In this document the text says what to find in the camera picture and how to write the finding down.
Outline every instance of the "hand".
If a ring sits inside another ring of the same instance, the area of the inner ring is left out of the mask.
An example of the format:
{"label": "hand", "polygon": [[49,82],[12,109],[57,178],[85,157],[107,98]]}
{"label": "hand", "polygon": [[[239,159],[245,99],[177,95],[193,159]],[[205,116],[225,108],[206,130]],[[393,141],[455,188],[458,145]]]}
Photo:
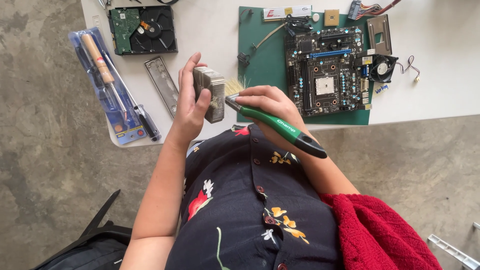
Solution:
{"label": "hand", "polygon": [[211,93],[203,89],[195,103],[195,89],[193,88],[193,69],[195,67],[207,66],[199,63],[201,54],[196,52],[184,68],[179,71],[179,98],[177,100],[177,113],[173,120],[172,128],[166,140],[175,145],[185,148],[202,131],[204,117],[210,106]]}
{"label": "hand", "polygon": [[[235,101],[240,105],[261,108],[262,110],[295,126],[312,139],[315,139],[307,130],[307,127],[305,126],[305,123],[303,122],[303,119],[300,116],[295,104],[293,104],[293,102],[282,92],[282,90],[278,89],[277,87],[250,87],[241,91],[240,96],[237,97]],[[257,119],[253,119],[253,121],[262,130],[265,137],[278,147],[299,157],[306,154],[302,150],[293,146],[293,144],[289,143],[268,125],[258,121]]]}

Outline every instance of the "concrete floor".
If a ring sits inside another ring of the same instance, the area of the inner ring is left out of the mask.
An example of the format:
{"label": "concrete floor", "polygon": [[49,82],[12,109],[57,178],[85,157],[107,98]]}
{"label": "concrete floor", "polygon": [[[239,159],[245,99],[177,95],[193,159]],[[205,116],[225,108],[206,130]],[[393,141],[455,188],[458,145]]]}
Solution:
{"label": "concrete floor", "polygon": [[[74,241],[117,189],[108,217],[132,226],[160,147],[120,149],[67,34],[79,0],[0,2],[0,265],[28,269]],[[480,259],[480,117],[316,132],[364,193],[426,239]],[[126,168],[126,164],[138,164]],[[432,247],[444,269],[460,264]]]}

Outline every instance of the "screwdriver handle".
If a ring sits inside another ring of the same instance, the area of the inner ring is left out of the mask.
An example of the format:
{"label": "screwdriver handle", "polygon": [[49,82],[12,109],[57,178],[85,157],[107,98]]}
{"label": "screwdriver handle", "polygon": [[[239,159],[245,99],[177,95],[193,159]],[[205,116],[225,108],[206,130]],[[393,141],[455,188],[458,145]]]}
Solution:
{"label": "screwdriver handle", "polygon": [[92,59],[95,62],[98,71],[100,71],[103,82],[105,84],[113,83],[115,79],[110,73],[110,70],[108,70],[107,64],[105,63],[105,60],[103,60],[102,54],[98,50],[98,47],[96,46],[92,35],[84,34],[82,35],[82,40],[85,43],[85,46],[87,46],[88,52],[90,53],[90,56],[92,56]]}

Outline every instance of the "red towel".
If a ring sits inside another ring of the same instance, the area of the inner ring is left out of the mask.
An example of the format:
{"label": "red towel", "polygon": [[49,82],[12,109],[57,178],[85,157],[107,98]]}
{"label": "red towel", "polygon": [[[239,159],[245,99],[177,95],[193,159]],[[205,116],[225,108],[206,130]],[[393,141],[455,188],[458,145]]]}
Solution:
{"label": "red towel", "polygon": [[420,236],[382,200],[320,194],[338,220],[346,270],[442,270]]}

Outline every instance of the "green brush handle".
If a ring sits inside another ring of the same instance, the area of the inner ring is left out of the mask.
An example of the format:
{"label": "green brush handle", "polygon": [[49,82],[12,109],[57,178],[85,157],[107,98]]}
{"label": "green brush handle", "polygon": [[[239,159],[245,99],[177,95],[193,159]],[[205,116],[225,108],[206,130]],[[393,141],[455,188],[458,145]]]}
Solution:
{"label": "green brush handle", "polygon": [[242,106],[240,114],[245,117],[251,117],[262,121],[271,128],[273,128],[278,134],[284,137],[288,142],[295,145],[298,149],[310,154],[314,157],[325,159],[327,153],[325,149],[321,147],[315,140],[308,135],[298,130],[293,125],[286,121],[271,115],[268,112],[259,108],[253,108],[250,106]]}

